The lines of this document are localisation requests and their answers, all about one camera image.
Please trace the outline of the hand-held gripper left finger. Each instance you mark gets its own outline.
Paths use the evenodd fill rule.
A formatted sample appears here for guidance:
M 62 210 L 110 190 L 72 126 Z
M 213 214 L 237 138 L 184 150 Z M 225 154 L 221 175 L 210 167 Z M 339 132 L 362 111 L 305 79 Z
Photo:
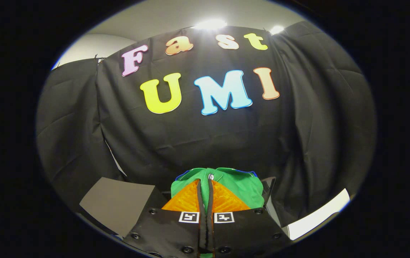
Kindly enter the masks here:
M 190 201 L 189 209 L 164 209 L 165 196 L 155 187 L 124 242 L 149 257 L 199 258 L 207 252 L 207 214 L 201 196 L 200 180 L 177 194 Z

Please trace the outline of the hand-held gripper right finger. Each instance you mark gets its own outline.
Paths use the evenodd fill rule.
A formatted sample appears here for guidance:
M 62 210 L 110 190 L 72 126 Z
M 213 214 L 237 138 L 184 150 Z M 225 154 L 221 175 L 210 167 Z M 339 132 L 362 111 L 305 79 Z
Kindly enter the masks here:
M 267 209 L 275 178 L 262 180 L 261 207 L 250 209 L 221 183 L 210 180 L 207 252 L 214 258 L 273 258 L 292 245 Z

